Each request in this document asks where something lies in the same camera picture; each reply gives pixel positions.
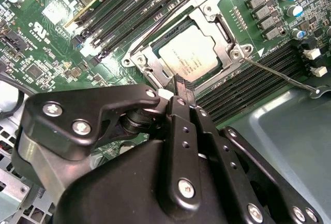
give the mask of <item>ram slot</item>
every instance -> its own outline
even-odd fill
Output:
[[[98,44],[102,43],[104,40],[107,40],[109,36],[111,36],[111,33],[120,25],[123,23],[127,23],[127,19],[125,16],[136,16],[137,13],[141,12],[142,9],[146,8],[146,6],[151,6],[153,4],[158,4],[158,2],[161,0],[129,0],[128,4],[125,4],[120,7],[116,11],[116,13],[113,13],[110,15],[103,23],[106,24],[107,22],[110,22],[115,16],[117,16],[117,19],[112,22],[110,26],[107,27],[107,29],[103,30],[93,41],[92,44],[96,43]]]

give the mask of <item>mounting screw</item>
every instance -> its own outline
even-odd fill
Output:
[[[186,102],[185,102],[183,99],[181,99],[181,98],[178,98],[177,101],[178,101],[178,103],[179,103],[180,105],[183,105],[183,106],[186,105]]]
[[[317,222],[317,217],[316,215],[314,214],[314,212],[309,209],[309,208],[306,208],[306,212],[307,212],[307,215],[314,221],[314,222]]]
[[[254,204],[249,203],[247,209],[253,220],[255,220],[257,223],[263,222],[263,216],[258,207],[256,207]]]
[[[72,124],[72,130],[78,135],[87,135],[91,132],[91,126],[84,121],[77,121]]]
[[[207,116],[207,113],[206,111],[204,111],[203,109],[200,109],[200,113],[203,117],[206,117]]]
[[[300,220],[302,222],[306,221],[304,214],[298,207],[293,207],[293,212],[294,212],[296,218],[298,218],[298,220]]]
[[[237,134],[236,134],[232,129],[229,129],[228,131],[229,131],[229,134],[230,134],[232,137],[234,137],[234,138],[237,137]]]
[[[146,64],[146,59],[143,56],[139,56],[139,57],[137,57],[137,62],[140,65],[144,65],[144,64]]]
[[[51,117],[57,117],[60,116],[63,113],[62,108],[54,103],[46,104],[42,107],[43,112]]]
[[[155,93],[151,89],[146,90],[146,94],[150,97],[156,97]]]
[[[193,185],[185,179],[179,180],[178,189],[185,198],[192,198],[194,196]]]
[[[27,191],[27,188],[25,186],[21,187],[21,189],[20,189],[21,193],[26,193],[26,191]]]

